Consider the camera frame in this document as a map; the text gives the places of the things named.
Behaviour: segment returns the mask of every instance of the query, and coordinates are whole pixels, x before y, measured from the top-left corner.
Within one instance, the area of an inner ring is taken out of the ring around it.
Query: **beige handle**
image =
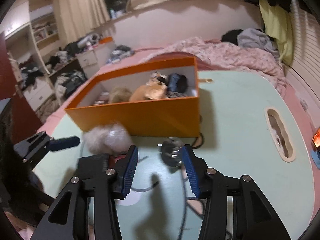
[[[15,93],[13,94],[14,96],[15,95],[18,95],[20,98],[23,98],[23,93],[19,87],[18,84],[15,84],[14,88],[16,89]]]

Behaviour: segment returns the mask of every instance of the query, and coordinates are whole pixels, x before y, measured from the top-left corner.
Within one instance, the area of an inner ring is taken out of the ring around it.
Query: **white slatted blind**
[[[292,0],[291,17],[295,41],[292,68],[320,99],[320,25],[316,18]]]

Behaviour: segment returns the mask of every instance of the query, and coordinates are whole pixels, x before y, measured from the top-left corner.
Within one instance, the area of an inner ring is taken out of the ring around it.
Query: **plastic wrapped object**
[[[173,73],[168,78],[167,91],[185,93],[188,88],[188,80],[186,76]]]
[[[93,154],[126,153],[132,145],[127,130],[120,124],[97,126],[83,135],[88,150]]]

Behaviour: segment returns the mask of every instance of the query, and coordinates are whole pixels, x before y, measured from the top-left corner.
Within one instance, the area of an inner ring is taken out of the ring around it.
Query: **fluffy white plush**
[[[93,154],[117,155],[126,153],[132,145],[127,130],[119,123],[97,126],[83,135],[88,150]]]

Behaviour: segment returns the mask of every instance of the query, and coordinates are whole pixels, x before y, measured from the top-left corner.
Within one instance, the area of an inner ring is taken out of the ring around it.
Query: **red door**
[[[14,95],[16,84],[5,46],[4,33],[0,33],[0,100],[12,98],[12,141],[14,144],[35,134],[42,125],[27,100],[24,97],[21,98],[17,93]]]

